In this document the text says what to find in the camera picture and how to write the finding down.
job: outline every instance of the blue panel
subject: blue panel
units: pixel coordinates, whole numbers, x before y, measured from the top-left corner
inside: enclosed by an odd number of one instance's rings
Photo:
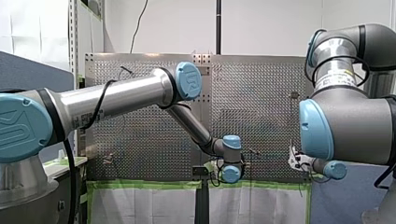
[[[0,93],[0,163],[37,154],[52,135],[52,121],[39,103],[17,94]]]
[[[313,224],[361,224],[361,213],[378,207],[387,193],[376,189],[375,180],[387,167],[347,165],[347,176],[325,184],[313,183],[311,222]],[[391,176],[384,185],[389,185]]]
[[[303,153],[327,161],[332,159],[332,131],[320,106],[313,100],[300,102],[300,135]]]
[[[201,93],[201,73],[193,63],[179,63],[176,68],[176,84],[184,100],[193,100]]]

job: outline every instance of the perforated metal panel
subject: perforated metal panel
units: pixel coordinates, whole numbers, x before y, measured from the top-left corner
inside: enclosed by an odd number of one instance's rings
[[[87,84],[149,75],[156,67],[192,62],[191,55],[94,54]],[[131,70],[129,74],[120,67]],[[158,106],[95,124],[87,133],[89,179],[191,180],[191,139]]]
[[[288,165],[290,139],[300,145],[299,100],[291,102],[289,95],[297,91],[305,96],[304,59],[206,55],[203,61],[204,55],[198,57],[87,55],[87,84],[118,79],[121,66],[134,72],[122,71],[120,79],[125,79],[145,76],[155,67],[200,61],[200,70],[205,71],[203,92],[191,102],[197,118],[215,137],[239,134],[248,161],[249,149],[260,151],[260,157],[252,159],[253,179],[302,181],[302,173]],[[95,154],[89,161],[89,179],[191,180],[191,166],[204,162],[187,133],[157,106],[96,124],[86,134],[87,154]],[[246,177],[250,178],[249,169]]]
[[[261,153],[252,157],[253,179],[302,180],[288,158],[290,139],[300,145],[298,100],[290,110],[290,93],[305,96],[304,60],[214,55],[211,63],[213,134],[240,135],[248,161],[249,149]]]

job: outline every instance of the robotic arm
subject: robotic arm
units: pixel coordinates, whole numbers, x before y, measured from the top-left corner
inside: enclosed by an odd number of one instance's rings
[[[314,68],[310,79],[315,90],[310,99],[300,102],[303,153],[324,162],[387,165],[375,181],[377,188],[389,189],[379,206],[378,220],[394,223],[396,182],[393,180],[390,188],[379,184],[396,167],[396,97],[371,99],[358,86],[370,71],[396,69],[396,34],[377,24],[319,31],[312,38],[306,60]],[[366,70],[359,84],[353,63],[362,63]]]
[[[110,80],[81,90],[0,93],[0,215],[20,223],[15,218],[22,218],[18,216],[22,206],[35,207],[36,201],[57,188],[56,181],[48,182],[38,158],[42,148],[64,141],[75,129],[149,105],[166,110],[205,153],[223,157],[224,181],[237,182],[242,169],[240,138],[213,138],[189,108],[178,103],[199,96],[201,87],[198,68],[179,63],[172,69],[153,69],[147,77]]]

